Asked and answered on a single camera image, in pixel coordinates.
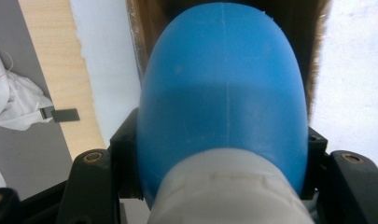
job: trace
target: white cylindrical holder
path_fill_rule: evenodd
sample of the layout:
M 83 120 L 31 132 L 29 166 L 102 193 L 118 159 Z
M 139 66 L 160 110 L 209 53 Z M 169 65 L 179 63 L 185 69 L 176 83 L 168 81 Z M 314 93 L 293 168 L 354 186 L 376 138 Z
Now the white cylindrical holder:
M 162 180 L 149 224 L 313 223 L 269 161 L 246 150 L 206 150 Z

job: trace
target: light wooden board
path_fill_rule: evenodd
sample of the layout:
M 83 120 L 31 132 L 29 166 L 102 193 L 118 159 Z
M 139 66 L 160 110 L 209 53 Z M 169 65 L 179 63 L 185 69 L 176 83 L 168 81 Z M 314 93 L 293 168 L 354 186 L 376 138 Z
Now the light wooden board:
M 105 148 L 69 0 L 19 2 L 55 108 L 76 108 L 80 115 L 80 121 L 61 123 L 72 159 Z

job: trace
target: white paper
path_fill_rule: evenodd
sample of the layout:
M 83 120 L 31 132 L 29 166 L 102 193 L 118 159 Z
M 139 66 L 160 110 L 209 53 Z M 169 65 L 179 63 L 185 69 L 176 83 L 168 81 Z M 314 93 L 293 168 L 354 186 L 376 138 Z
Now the white paper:
M 105 144 L 139 106 L 137 74 L 125 0 L 71 0 Z

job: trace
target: blue balloon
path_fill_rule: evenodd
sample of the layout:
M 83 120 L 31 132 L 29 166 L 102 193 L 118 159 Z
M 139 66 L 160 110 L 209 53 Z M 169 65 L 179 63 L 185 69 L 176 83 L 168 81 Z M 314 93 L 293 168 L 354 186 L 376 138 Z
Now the blue balloon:
M 260 155 L 300 194 L 307 127 L 300 70 L 278 25 L 253 7 L 193 7 L 164 30 L 143 81 L 137 157 L 147 204 L 177 163 L 217 147 Z

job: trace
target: gray surface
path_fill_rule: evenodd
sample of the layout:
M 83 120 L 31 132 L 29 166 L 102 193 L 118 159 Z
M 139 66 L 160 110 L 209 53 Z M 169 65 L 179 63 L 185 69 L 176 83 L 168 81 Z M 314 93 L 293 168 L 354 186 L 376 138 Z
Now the gray surface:
M 16 0 L 0 0 L 0 55 L 6 68 L 30 78 L 46 96 L 49 90 Z M 0 127 L 0 171 L 21 199 L 64 181 L 72 160 L 58 123 L 35 124 L 24 132 Z

